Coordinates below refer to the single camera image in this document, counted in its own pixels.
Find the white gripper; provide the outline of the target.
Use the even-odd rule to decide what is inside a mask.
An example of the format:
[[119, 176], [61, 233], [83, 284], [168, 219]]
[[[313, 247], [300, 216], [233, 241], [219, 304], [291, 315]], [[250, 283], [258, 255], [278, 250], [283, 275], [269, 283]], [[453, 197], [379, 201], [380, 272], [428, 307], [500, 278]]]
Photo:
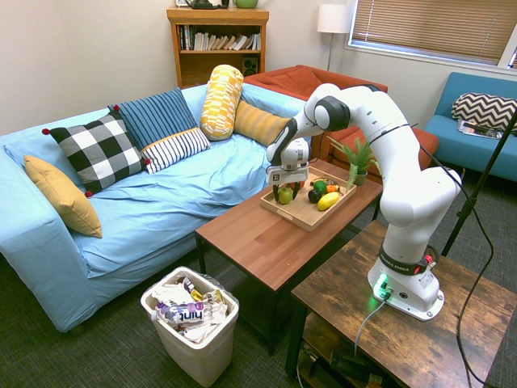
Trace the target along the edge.
[[309, 177], [309, 164], [307, 162], [296, 165], [290, 171], [287, 170], [287, 167], [288, 165], [270, 165], [266, 170], [266, 183], [267, 185], [272, 185], [276, 202], [279, 202], [279, 185], [290, 183], [292, 198], [295, 199], [301, 189], [301, 182], [306, 181]]

